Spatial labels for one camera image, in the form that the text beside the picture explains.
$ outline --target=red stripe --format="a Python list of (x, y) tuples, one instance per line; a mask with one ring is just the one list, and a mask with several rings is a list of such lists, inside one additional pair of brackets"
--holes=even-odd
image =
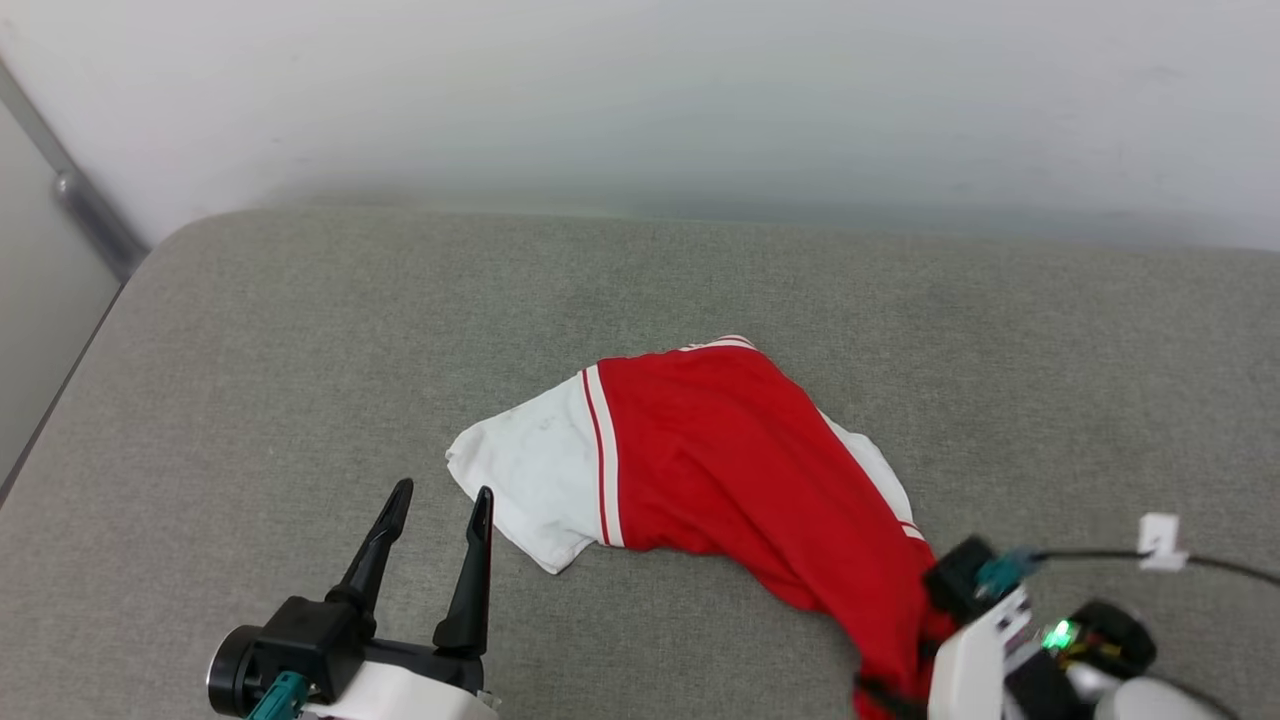
[(595, 457), (596, 457), (596, 483), (595, 495), (600, 498), (600, 532), (604, 534), (604, 544), (609, 542), (609, 524), (604, 520), (604, 441), (600, 439), (600, 421), (595, 419), (595, 405), (591, 402), (591, 387), (586, 382), (586, 370), (582, 370), (582, 393), (586, 396), (586, 409), (591, 413), (591, 427), (595, 428)]

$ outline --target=white panel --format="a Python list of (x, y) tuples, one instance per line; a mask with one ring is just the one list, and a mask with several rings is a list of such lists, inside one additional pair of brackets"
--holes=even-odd
[(6, 0), (150, 242), (315, 199), (1280, 247), (1280, 3)]
[(0, 483), (119, 287), (52, 183), (0, 106)]

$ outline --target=garment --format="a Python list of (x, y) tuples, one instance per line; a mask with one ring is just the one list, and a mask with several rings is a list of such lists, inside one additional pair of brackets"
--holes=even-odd
[(549, 573), (591, 542), (727, 555), (832, 615), (865, 676), (927, 694), (919, 647), (950, 628), (925, 598), (933, 556), (906, 492), (741, 336), (600, 360), (471, 427), (447, 459), (470, 496), (493, 488), (495, 525)]

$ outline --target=white cable tag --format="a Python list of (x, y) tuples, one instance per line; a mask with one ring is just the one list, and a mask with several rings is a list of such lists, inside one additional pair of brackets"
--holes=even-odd
[(1187, 552), (1178, 550), (1178, 515), (1147, 512), (1138, 521), (1138, 562), (1143, 570), (1176, 573), (1187, 566)]

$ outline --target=red fabric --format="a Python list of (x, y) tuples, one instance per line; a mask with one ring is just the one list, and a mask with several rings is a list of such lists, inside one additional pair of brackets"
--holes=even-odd
[[(833, 616), (864, 676), (923, 701), (918, 648), (950, 633), (920, 580), (933, 556), (808, 395), (741, 347), (603, 360), (599, 372), (626, 546), (732, 557), (785, 602)], [(863, 693), (854, 701), (860, 717), (888, 717)]]

